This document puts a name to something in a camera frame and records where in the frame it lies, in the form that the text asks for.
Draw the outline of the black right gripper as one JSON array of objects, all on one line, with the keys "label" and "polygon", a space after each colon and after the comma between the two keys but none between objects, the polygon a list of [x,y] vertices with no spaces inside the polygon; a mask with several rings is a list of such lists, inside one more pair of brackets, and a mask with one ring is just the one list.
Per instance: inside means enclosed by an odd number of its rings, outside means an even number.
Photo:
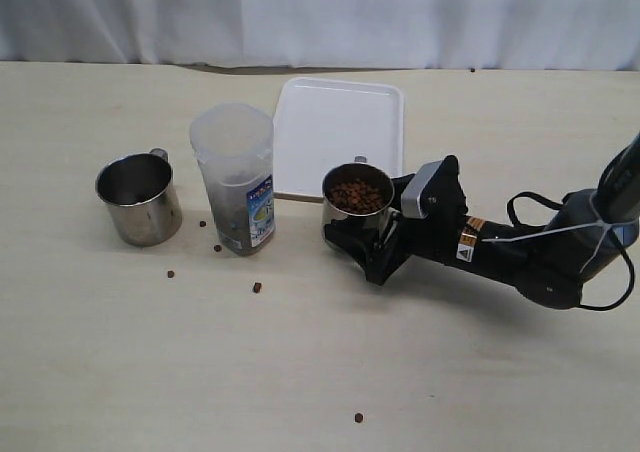
[{"label": "black right gripper", "polygon": [[400,207],[414,207],[417,202],[414,192],[406,193],[415,174],[391,179],[393,198],[389,206],[395,215],[390,222],[391,229],[375,249],[379,227],[366,219],[333,219],[323,226],[323,238],[328,245],[367,270],[368,282],[383,285],[411,256],[440,263],[454,257],[455,242],[468,208],[459,182],[457,157],[447,155],[439,161],[443,163],[423,197],[422,205],[427,206],[428,213],[424,219],[405,218],[400,210]]}]

